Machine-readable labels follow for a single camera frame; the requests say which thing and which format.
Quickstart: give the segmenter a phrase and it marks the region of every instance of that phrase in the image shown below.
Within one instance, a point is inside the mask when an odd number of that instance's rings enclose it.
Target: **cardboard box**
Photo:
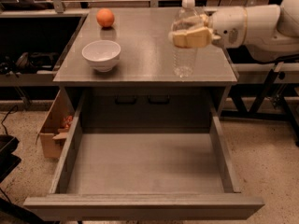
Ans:
[[[65,139],[54,140],[53,137],[59,133],[59,129],[63,128],[64,118],[72,115],[72,112],[68,109],[65,97],[58,92],[39,132],[45,158],[60,157]]]

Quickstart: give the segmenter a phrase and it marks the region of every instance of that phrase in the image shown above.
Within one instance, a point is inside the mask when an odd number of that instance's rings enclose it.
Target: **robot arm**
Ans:
[[[200,15],[204,26],[171,33],[175,46],[224,49],[245,45],[257,61],[273,61],[299,54],[299,0],[281,6],[220,7],[211,16]]]

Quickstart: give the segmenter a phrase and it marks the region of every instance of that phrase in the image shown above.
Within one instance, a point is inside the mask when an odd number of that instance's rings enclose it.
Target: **floor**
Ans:
[[[11,106],[12,104],[0,106],[0,120],[5,117]],[[48,109],[49,104],[32,105],[29,110],[19,108],[19,111],[8,115],[4,122],[8,133],[20,140],[14,154],[21,158],[21,163],[0,184],[0,187],[11,201],[19,206],[22,206],[26,197],[46,195],[50,188],[57,160],[43,157],[37,136]],[[245,195],[263,197],[265,206],[246,221],[171,221],[170,223],[297,224],[299,148],[294,144],[295,135],[290,124],[284,121],[231,118],[221,119],[221,124],[242,192]],[[0,133],[5,133],[1,126]],[[18,219],[0,213],[0,224],[11,223],[23,224]],[[109,222],[109,224],[125,223],[125,221]]]

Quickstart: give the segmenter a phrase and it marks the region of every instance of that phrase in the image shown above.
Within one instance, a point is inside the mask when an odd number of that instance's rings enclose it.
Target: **white bowl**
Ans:
[[[82,50],[89,65],[100,72],[110,71],[119,61],[121,46],[109,40],[93,41]]]

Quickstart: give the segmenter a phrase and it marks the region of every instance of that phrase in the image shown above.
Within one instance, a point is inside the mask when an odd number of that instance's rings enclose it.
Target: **clear plastic bottle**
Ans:
[[[187,30],[203,23],[200,14],[203,11],[195,7],[195,0],[182,0],[182,8],[178,11],[171,31]],[[192,74],[196,62],[198,48],[173,47],[174,72],[179,77],[187,77]]]

